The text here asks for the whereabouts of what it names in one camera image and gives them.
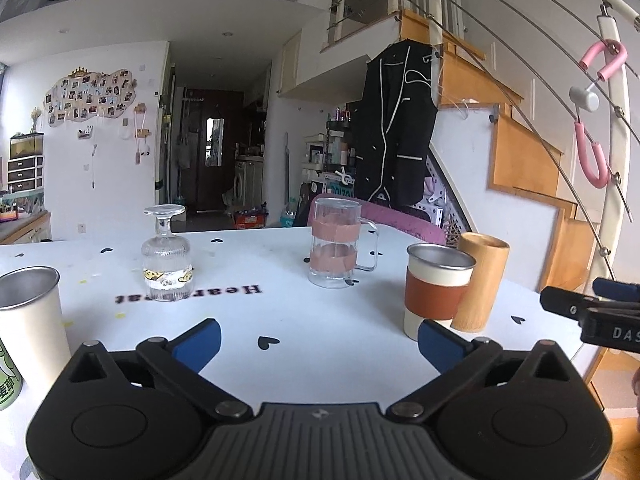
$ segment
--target green can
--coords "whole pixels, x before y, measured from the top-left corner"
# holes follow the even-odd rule
[[[9,407],[22,389],[22,377],[0,341],[0,410]]]

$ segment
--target brown leather cup sleeve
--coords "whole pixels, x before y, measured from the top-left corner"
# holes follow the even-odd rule
[[[424,319],[452,319],[467,285],[441,286],[419,280],[406,270],[404,306]]]

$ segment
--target glass mug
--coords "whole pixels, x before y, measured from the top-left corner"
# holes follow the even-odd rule
[[[343,198],[319,198],[315,202],[311,223],[309,281],[324,288],[349,286],[353,269],[374,270],[378,264],[378,228],[360,217],[362,206]],[[368,224],[376,243],[372,267],[356,263],[360,225]]]

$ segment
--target dark brown door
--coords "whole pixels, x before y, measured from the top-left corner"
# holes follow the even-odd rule
[[[190,99],[188,104],[192,110],[189,140],[193,151],[188,186],[193,186],[193,189],[190,192],[183,191],[183,195],[191,210],[223,210],[222,195],[234,183],[236,142],[243,142],[248,135],[249,123],[242,113],[243,94],[190,89],[186,91],[186,97]],[[207,146],[210,146],[210,142],[207,142],[207,120],[220,118],[224,119],[222,165],[207,166],[207,155],[210,153],[207,153]]]

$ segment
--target person's hand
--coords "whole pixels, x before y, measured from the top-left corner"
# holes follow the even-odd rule
[[[638,368],[638,371],[631,381],[631,387],[634,389],[634,393],[638,396],[638,415],[640,415],[640,368]],[[638,417],[638,431],[640,431],[640,417]]]

